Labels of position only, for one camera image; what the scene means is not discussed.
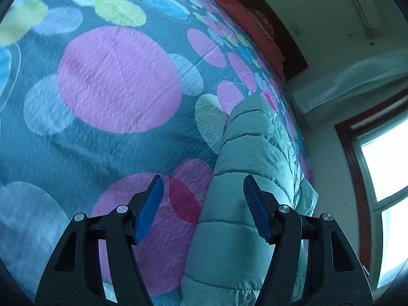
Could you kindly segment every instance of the bedspread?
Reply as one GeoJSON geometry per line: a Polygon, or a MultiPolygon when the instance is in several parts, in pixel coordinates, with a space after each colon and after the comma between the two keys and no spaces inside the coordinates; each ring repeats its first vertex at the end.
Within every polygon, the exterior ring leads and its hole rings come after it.
{"type": "Polygon", "coordinates": [[[15,0],[0,24],[0,257],[14,279],[34,298],[77,212],[106,214],[160,174],[163,201],[134,251],[154,304],[179,305],[236,104],[266,99],[310,176],[285,88],[212,0],[15,0]]]}

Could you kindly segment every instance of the wooden headboard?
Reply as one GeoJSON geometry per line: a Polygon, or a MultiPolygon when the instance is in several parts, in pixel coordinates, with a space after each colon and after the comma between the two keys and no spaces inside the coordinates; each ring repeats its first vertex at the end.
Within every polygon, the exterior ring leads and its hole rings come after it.
{"type": "Polygon", "coordinates": [[[284,71],[286,80],[289,80],[307,68],[307,62],[301,54],[292,36],[273,12],[265,0],[238,0],[246,8],[256,8],[263,12],[272,22],[274,27],[275,42],[285,57],[284,71]]]}

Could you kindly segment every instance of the puffer jacket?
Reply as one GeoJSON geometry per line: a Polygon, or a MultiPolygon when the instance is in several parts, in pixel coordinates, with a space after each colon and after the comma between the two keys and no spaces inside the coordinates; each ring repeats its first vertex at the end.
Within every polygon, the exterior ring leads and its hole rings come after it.
{"type": "MultiPolygon", "coordinates": [[[[243,194],[254,175],[264,191],[299,214],[311,215],[318,195],[304,178],[289,136],[276,112],[251,95],[231,112],[182,278],[182,306],[253,305],[274,246],[258,235],[243,194]]],[[[293,298],[299,298],[305,251],[293,298]]]]}

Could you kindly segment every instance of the green circle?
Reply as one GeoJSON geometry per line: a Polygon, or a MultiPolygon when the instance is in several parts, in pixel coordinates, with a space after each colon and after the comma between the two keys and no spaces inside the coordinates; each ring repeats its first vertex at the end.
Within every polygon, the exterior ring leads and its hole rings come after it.
{"type": "Polygon", "coordinates": [[[28,1],[11,9],[0,23],[0,47],[15,44],[46,16],[48,7],[41,1],[28,1]]]}
{"type": "Polygon", "coordinates": [[[107,22],[119,26],[142,26],[146,13],[142,8],[126,0],[97,0],[96,14],[107,22]]]}

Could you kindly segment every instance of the metal screw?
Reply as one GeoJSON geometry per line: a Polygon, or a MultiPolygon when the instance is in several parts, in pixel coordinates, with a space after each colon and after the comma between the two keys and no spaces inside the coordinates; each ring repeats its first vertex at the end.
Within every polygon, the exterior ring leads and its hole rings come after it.
{"type": "Polygon", "coordinates": [[[279,206],[279,212],[289,213],[289,211],[290,211],[290,208],[289,208],[288,205],[280,205],[280,206],[279,206]]]}
{"type": "Polygon", "coordinates": [[[116,208],[116,211],[117,211],[119,214],[126,213],[127,210],[128,210],[128,208],[127,208],[126,205],[121,205],[121,206],[119,206],[118,208],[116,208]]]}
{"type": "Polygon", "coordinates": [[[83,219],[84,219],[84,214],[82,214],[82,213],[79,213],[79,214],[77,214],[77,215],[75,215],[74,216],[74,220],[76,221],[76,222],[79,222],[79,221],[82,221],[83,219]]]}
{"type": "Polygon", "coordinates": [[[325,221],[332,221],[333,220],[333,216],[329,213],[324,213],[323,214],[323,220],[325,221]]]}

